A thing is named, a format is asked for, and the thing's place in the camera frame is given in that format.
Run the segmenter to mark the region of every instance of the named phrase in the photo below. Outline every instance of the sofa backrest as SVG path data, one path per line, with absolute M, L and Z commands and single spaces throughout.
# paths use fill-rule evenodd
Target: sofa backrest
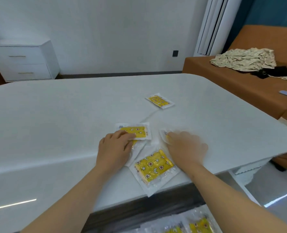
M 245 25 L 235 38 L 230 49 L 256 47 L 274 50 L 278 65 L 287 65 L 287 27 Z

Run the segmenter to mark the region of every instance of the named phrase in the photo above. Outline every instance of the white nightstand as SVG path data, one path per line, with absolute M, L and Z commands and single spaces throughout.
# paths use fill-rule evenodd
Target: white nightstand
M 6 82 L 55 79 L 59 65 L 50 40 L 0 40 L 0 73 Z

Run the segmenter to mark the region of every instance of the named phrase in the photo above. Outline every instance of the person's right arm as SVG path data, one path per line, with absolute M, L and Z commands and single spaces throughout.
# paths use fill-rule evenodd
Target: person's right arm
M 196 185 L 223 233 L 280 233 L 287 224 L 234 190 L 202 164 L 208 150 L 198 136 L 169 133 L 173 161 Z

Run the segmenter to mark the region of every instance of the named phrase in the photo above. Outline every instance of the glossy floor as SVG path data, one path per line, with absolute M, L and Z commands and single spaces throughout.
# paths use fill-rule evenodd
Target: glossy floor
M 267 163 L 246 188 L 262 206 L 287 223 L 287 171 L 280 172 Z

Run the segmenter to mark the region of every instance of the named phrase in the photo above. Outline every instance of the hand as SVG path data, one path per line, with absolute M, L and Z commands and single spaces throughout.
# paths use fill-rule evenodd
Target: hand
M 208 145 L 202 144 L 200 137 L 188 132 L 181 132 L 180 134 L 170 132 L 168 135 L 171 142 L 171 145 L 167 145 L 168 150 L 179 168 L 186 172 L 192 164 L 203 165 Z
M 107 134 L 100 140 L 96 160 L 96 168 L 104 171 L 110 178 L 120 170 L 130 157 L 136 135 L 119 130 Z

